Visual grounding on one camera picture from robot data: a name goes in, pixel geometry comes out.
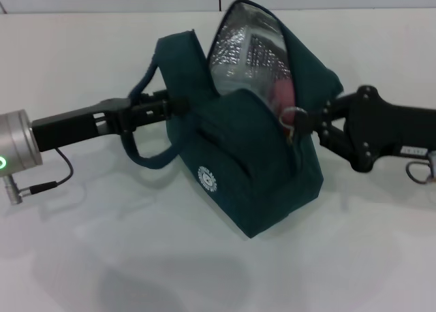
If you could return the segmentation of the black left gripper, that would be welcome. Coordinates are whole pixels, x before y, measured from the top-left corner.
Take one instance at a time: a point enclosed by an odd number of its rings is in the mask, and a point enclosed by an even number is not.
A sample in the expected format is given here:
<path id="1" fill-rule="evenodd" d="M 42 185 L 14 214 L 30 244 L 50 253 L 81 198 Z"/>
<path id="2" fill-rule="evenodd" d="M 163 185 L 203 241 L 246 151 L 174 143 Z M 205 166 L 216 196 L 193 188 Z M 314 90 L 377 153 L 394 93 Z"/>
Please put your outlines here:
<path id="1" fill-rule="evenodd" d="M 168 99 L 166 90 L 141 93 L 129 99 L 107 99 L 98 104 L 32 122 L 39 151 L 45 152 L 99 136 L 126 134 L 138 127 L 183 116 L 190 111 L 187 99 Z"/>

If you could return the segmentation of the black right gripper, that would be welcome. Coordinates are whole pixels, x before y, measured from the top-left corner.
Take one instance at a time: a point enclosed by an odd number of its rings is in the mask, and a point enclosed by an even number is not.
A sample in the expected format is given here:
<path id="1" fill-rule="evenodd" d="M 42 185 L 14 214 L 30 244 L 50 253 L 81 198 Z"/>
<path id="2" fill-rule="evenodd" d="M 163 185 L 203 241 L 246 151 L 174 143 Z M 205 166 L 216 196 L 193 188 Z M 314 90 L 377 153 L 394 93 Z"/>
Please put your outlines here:
<path id="1" fill-rule="evenodd" d="M 332 121 L 345 119 L 344 131 Z M 327 101 L 321 112 L 298 112 L 295 130 L 318 134 L 320 145 L 354 157 L 357 172 L 370 172 L 385 156 L 428 159 L 435 152 L 435 111 L 391 104 L 372 86 Z"/>

